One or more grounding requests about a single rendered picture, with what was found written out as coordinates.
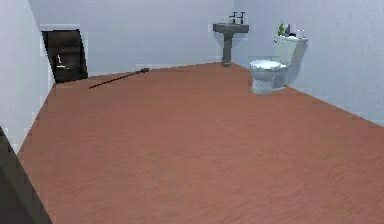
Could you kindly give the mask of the grey pedestal sink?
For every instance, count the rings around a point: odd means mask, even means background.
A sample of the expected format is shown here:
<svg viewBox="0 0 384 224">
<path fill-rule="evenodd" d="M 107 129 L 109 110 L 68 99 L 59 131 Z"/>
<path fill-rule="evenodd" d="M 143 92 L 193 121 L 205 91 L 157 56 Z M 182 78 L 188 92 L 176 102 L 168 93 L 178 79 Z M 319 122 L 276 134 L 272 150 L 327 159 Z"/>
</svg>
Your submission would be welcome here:
<svg viewBox="0 0 384 224">
<path fill-rule="evenodd" d="M 221 33 L 224 36 L 223 44 L 223 56 L 221 65 L 223 67 L 230 67 L 231 62 L 231 49 L 233 36 L 235 33 L 248 33 L 249 26 L 247 24 L 235 24 L 235 23 L 214 23 L 213 31 Z"/>
</svg>

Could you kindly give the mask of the black long-handled brush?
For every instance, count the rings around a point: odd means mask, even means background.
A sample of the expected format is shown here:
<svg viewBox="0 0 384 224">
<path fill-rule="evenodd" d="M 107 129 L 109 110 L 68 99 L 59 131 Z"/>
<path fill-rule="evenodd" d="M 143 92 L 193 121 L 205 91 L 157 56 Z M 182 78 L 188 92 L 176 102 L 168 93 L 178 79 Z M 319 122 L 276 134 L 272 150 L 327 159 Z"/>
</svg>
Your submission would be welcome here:
<svg viewBox="0 0 384 224">
<path fill-rule="evenodd" d="M 104 81 L 104 82 L 101 82 L 101 83 L 92 85 L 92 86 L 90 86 L 88 89 L 96 88 L 96 87 L 98 87 L 98 86 L 105 85 L 105 84 L 108 84 L 108 83 L 112 83 L 112 82 L 114 82 L 114 81 L 121 80 L 121 79 L 130 77 L 130 76 L 134 76 L 134 75 L 137 75 L 137 74 L 140 74 L 140 73 L 147 73 L 147 72 L 149 72 L 149 71 L 150 71 L 150 68 L 142 68 L 142 69 L 140 69 L 140 70 L 138 70 L 138 71 L 129 73 L 129 74 L 127 74 L 127 75 L 124 75 L 124 76 L 121 76 L 121 77 L 117 77 L 117 78 L 114 78 L 114 79 L 110 79 L 110 80 L 107 80 L 107 81 Z"/>
</svg>

